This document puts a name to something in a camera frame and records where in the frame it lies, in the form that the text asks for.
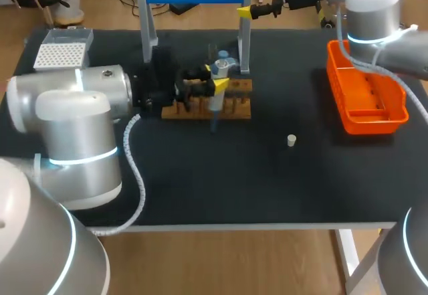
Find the robotic arm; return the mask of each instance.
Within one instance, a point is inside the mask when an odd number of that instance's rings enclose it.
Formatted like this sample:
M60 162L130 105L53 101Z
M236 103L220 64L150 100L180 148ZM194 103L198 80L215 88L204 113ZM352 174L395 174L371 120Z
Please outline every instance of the robotic arm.
M281 0L290 9L314 6L321 0ZM401 0L326 0L330 5L345 4L347 11L348 40L352 57L382 66L394 73L428 79L428 32L412 27L400 28ZM281 13L276 6L263 11L266 5L252 5L241 16L257 19L261 15Z

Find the white table leg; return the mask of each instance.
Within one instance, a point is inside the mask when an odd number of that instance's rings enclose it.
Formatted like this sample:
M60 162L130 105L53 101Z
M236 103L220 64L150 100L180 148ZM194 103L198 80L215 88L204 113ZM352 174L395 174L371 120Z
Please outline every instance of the white table leg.
M385 236L385 233L379 236L354 273L346 279L345 288L347 295L363 295L375 289L381 289L382 294L385 293L379 280L377 268L379 247Z
M351 229L337 229L335 232L345 278L348 279L360 263L355 248L354 236Z

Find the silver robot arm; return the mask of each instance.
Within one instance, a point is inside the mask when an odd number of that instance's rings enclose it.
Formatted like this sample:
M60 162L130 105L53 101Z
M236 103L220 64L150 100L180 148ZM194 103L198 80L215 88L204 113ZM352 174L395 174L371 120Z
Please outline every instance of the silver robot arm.
M428 79L428 32L400 28L401 0L345 0L345 6L352 57Z
M113 200L122 180L113 119L128 116L132 95L120 66L12 78L7 104L19 132L39 133L48 159L7 158L71 210Z
M49 159L7 159L67 209L113 200L122 179L107 97L100 92L50 90L35 101Z

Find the white cap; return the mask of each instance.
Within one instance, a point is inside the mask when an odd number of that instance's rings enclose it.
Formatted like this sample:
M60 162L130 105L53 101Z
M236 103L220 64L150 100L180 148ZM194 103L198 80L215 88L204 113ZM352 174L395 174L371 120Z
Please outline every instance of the white cap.
M289 134L287 137L287 145L294 146L296 143L297 137L294 134Z

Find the small white object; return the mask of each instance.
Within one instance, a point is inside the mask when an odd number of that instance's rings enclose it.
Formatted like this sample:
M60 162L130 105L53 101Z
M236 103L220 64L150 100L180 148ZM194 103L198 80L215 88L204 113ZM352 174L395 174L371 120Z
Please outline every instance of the small white object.
M34 63L36 71L81 68L86 54L85 43L41 44Z
M287 145L294 146L296 143L297 137L294 134L289 134L287 137Z

